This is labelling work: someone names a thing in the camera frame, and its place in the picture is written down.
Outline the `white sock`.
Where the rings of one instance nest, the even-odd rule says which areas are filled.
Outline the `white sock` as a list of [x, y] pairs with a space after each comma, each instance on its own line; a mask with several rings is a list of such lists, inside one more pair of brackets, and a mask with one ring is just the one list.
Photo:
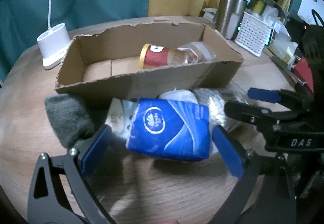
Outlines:
[[209, 125], [221, 125], [227, 132], [231, 132], [243, 125], [243, 122], [228, 118], [224, 112], [225, 103], [235, 101], [247, 103], [247, 97], [235, 86], [210, 89], [197, 88], [192, 91], [186, 89], [174, 89], [159, 95], [160, 99], [184, 101], [205, 105], [209, 109]]

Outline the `grey sock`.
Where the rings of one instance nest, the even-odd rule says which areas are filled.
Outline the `grey sock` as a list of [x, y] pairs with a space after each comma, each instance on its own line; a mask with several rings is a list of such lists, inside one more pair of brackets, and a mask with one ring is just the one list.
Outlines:
[[45, 110], [53, 131], [66, 149], [80, 139], [91, 137], [95, 132], [85, 102], [78, 95], [51, 95], [45, 98]]

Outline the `blue tissue pack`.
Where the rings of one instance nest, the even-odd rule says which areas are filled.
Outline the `blue tissue pack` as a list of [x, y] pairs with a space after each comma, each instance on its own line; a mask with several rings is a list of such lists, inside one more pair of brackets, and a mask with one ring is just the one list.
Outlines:
[[155, 158], [201, 161], [209, 157], [209, 110], [205, 105], [141, 98], [126, 148]]

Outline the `red box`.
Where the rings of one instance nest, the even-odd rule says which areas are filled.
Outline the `red box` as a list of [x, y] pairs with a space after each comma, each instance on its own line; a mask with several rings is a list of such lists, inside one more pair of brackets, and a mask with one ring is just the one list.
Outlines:
[[302, 57], [294, 67], [294, 73], [301, 80], [305, 81], [305, 84], [310, 89], [312, 93], [314, 93], [314, 84], [312, 79], [311, 69], [308, 66], [308, 62], [305, 57]]

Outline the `white perforated basket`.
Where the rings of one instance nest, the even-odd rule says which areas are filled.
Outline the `white perforated basket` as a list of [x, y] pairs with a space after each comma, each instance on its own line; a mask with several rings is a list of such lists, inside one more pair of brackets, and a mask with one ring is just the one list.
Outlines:
[[260, 57], [271, 37], [271, 32], [270, 26], [245, 12], [234, 42], [254, 56]]

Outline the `yellow tape roll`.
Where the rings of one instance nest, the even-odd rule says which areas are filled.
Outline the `yellow tape roll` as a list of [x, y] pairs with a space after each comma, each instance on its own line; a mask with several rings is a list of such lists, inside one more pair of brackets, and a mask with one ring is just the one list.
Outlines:
[[261, 15], [266, 7], [266, 3], [263, 0], [252, 0], [250, 10], [252, 13]]

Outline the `stainless steel tumbler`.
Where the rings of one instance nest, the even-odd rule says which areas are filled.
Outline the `stainless steel tumbler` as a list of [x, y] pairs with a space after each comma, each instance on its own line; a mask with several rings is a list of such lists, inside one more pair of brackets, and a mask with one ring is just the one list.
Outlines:
[[247, 0], [220, 0], [215, 28], [225, 39], [233, 39], [246, 6]]

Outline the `cartoon printed card packet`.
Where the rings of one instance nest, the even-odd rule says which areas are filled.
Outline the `cartoon printed card packet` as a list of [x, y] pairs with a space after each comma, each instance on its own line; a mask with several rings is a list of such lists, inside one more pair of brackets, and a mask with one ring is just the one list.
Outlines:
[[136, 107], [137, 102], [112, 99], [105, 124], [111, 127], [115, 137], [127, 140]]

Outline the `red yellow-lidded snack jar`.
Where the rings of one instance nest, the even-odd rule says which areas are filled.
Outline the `red yellow-lidded snack jar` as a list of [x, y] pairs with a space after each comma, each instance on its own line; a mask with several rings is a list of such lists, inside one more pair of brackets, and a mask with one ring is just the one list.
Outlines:
[[145, 44], [139, 57], [140, 69], [197, 63], [198, 57], [189, 50]]

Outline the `brown cardboard box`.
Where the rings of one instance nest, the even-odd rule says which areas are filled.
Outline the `brown cardboard box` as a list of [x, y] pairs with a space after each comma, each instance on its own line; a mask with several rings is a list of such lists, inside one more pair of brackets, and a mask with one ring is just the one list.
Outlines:
[[73, 38], [55, 90], [89, 101], [154, 98], [173, 89], [225, 87], [242, 63], [208, 23], [118, 22], [100, 34]]

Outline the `white charging stand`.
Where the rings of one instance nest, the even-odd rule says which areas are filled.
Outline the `white charging stand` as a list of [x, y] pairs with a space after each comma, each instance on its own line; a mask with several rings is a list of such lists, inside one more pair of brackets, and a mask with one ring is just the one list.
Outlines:
[[71, 44], [66, 25], [60, 23], [37, 37], [42, 54], [42, 64], [46, 70], [59, 65]]

